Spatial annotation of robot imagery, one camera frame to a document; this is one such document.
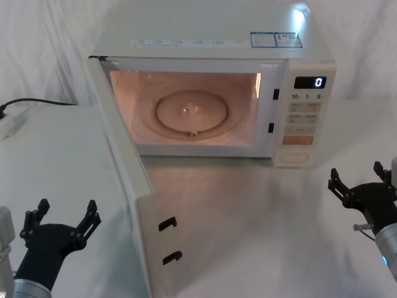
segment white tabletop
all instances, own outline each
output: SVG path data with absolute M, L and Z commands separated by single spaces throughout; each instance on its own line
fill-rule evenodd
M 394 297 L 397 285 L 376 245 L 352 231 L 363 215 L 343 208 L 327 183 L 333 167 L 350 187 L 378 181 L 373 162 L 389 168 L 397 156 L 396 115 L 397 102 L 330 103 L 313 169 L 144 158 L 154 189 L 168 198 L 160 216 L 176 214 L 176 231 L 186 240 L 180 278 L 168 279 L 171 292 L 178 298 Z M 87 247 L 66 258 L 53 296 L 145 297 L 96 111 L 35 108 L 26 120 L 0 142 L 0 205 L 10 208 L 16 232 L 24 212 L 43 197 L 51 205 L 43 223 L 77 225 L 90 199 L 102 218 Z M 17 238 L 12 249 L 16 268 L 26 248 Z

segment white curtain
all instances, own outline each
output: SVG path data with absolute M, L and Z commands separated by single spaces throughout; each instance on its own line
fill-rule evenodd
M 85 60 L 117 2 L 0 0 L 0 103 L 19 97 L 92 103 Z M 397 1 L 308 4 L 336 59 L 332 99 L 397 99 Z

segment microwave oven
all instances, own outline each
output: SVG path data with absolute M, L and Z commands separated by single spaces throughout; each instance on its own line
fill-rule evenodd
M 158 0 L 118 3 L 87 67 L 154 298 L 172 296 L 186 243 L 178 214 L 159 222 L 140 155 L 311 166 L 336 73 L 304 4 Z

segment control button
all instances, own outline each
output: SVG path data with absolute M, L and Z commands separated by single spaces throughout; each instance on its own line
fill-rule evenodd
M 283 138 L 283 145 L 312 145 L 314 137 L 306 135 L 286 135 Z
M 280 156 L 283 163 L 305 163 L 309 158 L 310 156 L 307 153 L 284 153 Z
M 285 135 L 314 135 L 316 127 L 314 125 L 287 125 Z
M 320 112 L 320 102 L 292 102 L 289 106 L 290 112 Z
M 289 114 L 287 117 L 288 124 L 316 124 L 318 122 L 318 114 L 302 115 Z

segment microwave top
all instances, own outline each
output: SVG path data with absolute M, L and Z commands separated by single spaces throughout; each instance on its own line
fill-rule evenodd
M 121 1 L 94 56 L 333 61 L 306 4 Z

